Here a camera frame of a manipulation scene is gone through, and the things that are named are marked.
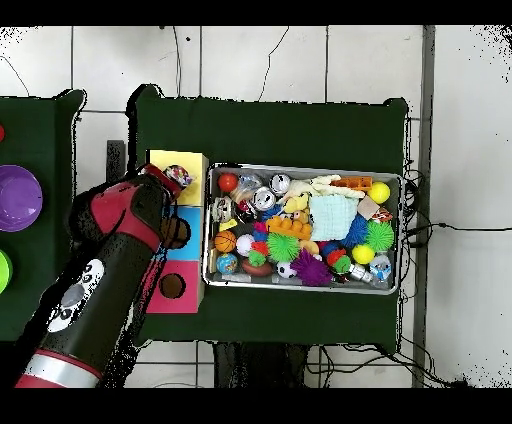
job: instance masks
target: white ball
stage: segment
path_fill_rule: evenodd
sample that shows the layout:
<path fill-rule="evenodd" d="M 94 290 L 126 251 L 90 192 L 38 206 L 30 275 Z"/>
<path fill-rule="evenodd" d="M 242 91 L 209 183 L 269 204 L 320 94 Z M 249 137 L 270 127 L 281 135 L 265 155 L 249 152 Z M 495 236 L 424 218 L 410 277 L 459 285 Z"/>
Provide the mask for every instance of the white ball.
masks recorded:
<path fill-rule="evenodd" d="M 283 278 L 292 278 L 297 275 L 297 271 L 290 268 L 291 262 L 278 262 L 277 273 Z"/>
<path fill-rule="evenodd" d="M 236 251 L 242 256 L 249 256 L 251 245 L 254 242 L 254 237 L 251 234 L 244 234 L 238 237 L 236 241 Z"/>

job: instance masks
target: purple bowl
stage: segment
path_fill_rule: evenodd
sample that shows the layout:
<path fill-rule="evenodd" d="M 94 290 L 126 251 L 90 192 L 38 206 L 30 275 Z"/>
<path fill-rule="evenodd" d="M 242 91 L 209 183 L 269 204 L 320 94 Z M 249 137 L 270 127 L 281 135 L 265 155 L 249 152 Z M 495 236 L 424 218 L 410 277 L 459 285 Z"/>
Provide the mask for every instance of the purple bowl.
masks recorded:
<path fill-rule="evenodd" d="M 41 186 L 30 171 L 0 166 L 0 231 L 24 230 L 34 223 L 42 206 Z"/>

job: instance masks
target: black cable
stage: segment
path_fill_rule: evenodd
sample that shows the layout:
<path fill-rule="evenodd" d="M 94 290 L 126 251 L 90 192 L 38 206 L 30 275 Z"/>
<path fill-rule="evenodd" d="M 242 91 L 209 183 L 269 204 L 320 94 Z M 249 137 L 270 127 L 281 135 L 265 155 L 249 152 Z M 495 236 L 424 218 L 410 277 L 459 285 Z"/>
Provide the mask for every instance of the black cable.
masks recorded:
<path fill-rule="evenodd" d="M 281 39 L 279 40 L 279 43 L 277 43 L 277 45 L 272 49 L 272 51 L 268 54 L 268 68 L 267 68 L 267 72 L 265 73 L 265 79 L 263 80 L 263 87 L 261 89 L 261 93 L 260 93 L 260 97 L 258 97 L 258 102 L 261 100 L 261 97 L 263 96 L 263 92 L 265 91 L 265 85 L 267 84 L 267 76 L 268 76 L 268 71 L 270 71 L 270 56 L 272 55 L 272 53 L 274 53 L 277 48 L 279 47 L 279 45 L 281 44 L 281 42 L 283 41 L 283 38 L 284 36 L 286 35 L 286 33 L 288 32 L 288 30 L 290 29 L 290 26 L 288 25 L 286 27 L 286 31 L 284 32 L 283 36 L 281 37 Z"/>

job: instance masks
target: light blue cloth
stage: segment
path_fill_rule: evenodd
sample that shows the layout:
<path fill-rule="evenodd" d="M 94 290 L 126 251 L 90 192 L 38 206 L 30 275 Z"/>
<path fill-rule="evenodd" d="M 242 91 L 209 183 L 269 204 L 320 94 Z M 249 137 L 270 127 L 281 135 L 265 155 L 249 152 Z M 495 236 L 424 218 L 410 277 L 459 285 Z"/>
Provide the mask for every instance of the light blue cloth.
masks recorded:
<path fill-rule="evenodd" d="M 357 214 L 359 199 L 340 194 L 313 196 L 309 199 L 309 213 L 313 218 L 311 240 L 344 239 Z"/>

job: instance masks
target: orange lego brick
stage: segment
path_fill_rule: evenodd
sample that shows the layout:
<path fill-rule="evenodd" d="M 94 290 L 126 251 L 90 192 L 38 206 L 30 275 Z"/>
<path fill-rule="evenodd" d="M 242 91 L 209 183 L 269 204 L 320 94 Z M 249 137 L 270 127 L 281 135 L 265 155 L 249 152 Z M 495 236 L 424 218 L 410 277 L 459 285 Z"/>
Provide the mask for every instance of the orange lego brick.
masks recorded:
<path fill-rule="evenodd" d="M 300 221 L 292 221 L 290 218 L 273 216 L 266 222 L 267 230 L 284 236 L 297 237 L 300 240 L 309 240 L 313 227 Z"/>
<path fill-rule="evenodd" d="M 352 190 L 369 191 L 372 188 L 372 177 L 341 177 L 341 180 L 331 181 L 335 187 L 348 187 Z"/>

